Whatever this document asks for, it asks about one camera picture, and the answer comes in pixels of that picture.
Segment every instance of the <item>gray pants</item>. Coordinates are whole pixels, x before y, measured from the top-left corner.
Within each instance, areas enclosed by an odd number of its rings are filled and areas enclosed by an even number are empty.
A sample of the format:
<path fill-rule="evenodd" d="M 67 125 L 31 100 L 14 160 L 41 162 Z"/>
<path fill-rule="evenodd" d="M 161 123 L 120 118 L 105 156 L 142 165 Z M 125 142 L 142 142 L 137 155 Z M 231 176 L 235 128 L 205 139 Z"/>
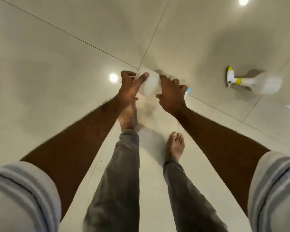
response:
<path fill-rule="evenodd" d="M 139 136 L 133 130 L 125 130 L 88 207 L 84 231 L 139 231 L 139 167 Z M 166 160 L 163 175 L 178 232 L 227 231 L 176 160 Z"/>

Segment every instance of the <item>sleeve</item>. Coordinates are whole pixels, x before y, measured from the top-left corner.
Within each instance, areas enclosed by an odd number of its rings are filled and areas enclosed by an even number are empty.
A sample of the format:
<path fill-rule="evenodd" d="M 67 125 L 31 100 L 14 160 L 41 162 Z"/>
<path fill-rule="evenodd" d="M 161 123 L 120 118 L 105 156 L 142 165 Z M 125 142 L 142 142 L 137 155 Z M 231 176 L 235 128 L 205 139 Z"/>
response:
<path fill-rule="evenodd" d="M 0 231 L 58 231 L 61 202 L 52 179 L 28 162 L 0 168 Z"/>
<path fill-rule="evenodd" d="M 253 232 L 290 231 L 290 157 L 268 152 L 258 162 L 248 197 Z"/>

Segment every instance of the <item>tile floor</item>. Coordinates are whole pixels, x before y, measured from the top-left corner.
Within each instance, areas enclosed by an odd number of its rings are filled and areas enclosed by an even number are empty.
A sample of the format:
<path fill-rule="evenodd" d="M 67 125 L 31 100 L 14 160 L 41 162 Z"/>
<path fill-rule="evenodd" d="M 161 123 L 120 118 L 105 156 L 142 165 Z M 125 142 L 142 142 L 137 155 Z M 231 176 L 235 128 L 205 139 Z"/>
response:
<path fill-rule="evenodd" d="M 116 94 L 109 75 L 139 66 L 177 77 L 187 105 L 263 145 L 290 154 L 290 0 L 0 0 L 0 165 L 17 161 Z M 284 77 L 272 96 L 224 86 L 259 70 Z M 158 106 L 140 97 L 140 231 L 175 231 L 161 153 L 167 136 L 186 138 L 182 165 L 229 231 L 248 220 L 201 150 Z M 81 222 L 120 133 L 104 141 L 60 231 Z"/>

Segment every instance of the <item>spray nozzle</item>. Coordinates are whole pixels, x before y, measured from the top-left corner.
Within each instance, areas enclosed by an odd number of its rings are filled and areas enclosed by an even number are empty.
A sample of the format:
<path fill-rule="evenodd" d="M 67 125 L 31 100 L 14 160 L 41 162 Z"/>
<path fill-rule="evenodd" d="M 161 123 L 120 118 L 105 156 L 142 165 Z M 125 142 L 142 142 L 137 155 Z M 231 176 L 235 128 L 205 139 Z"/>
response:
<path fill-rule="evenodd" d="M 235 83 L 237 79 L 234 77 L 234 71 L 232 70 L 232 67 L 228 67 L 227 71 L 227 83 L 228 87 L 232 84 Z"/>

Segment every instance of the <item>leg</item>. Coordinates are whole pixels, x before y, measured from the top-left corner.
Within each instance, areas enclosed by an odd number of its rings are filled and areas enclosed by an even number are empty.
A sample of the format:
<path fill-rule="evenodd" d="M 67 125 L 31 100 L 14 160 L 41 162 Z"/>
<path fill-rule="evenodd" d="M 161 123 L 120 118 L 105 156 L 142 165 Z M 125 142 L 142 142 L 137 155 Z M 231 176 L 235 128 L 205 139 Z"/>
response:
<path fill-rule="evenodd" d="M 168 185 L 177 231 L 227 231 L 213 206 L 193 185 L 178 163 L 184 148 L 184 137 L 173 132 L 167 143 L 163 175 Z"/>
<path fill-rule="evenodd" d="M 118 117 L 122 133 L 88 207 L 84 231 L 139 231 L 139 136 L 135 102 Z"/>

